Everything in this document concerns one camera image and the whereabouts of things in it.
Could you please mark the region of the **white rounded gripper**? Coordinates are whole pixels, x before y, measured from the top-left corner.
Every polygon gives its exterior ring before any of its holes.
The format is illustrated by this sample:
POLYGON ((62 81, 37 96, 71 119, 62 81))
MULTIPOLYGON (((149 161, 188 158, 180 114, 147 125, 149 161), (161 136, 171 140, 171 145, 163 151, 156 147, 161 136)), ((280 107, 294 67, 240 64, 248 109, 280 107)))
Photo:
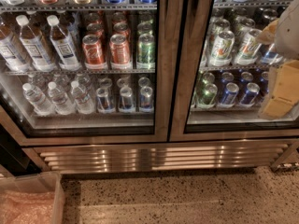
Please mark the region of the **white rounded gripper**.
POLYGON ((292 59, 269 69, 269 92, 259 109, 261 119, 280 119, 299 102, 299 0, 293 0, 279 20, 271 21, 257 41, 264 45, 275 41, 277 53, 292 59))

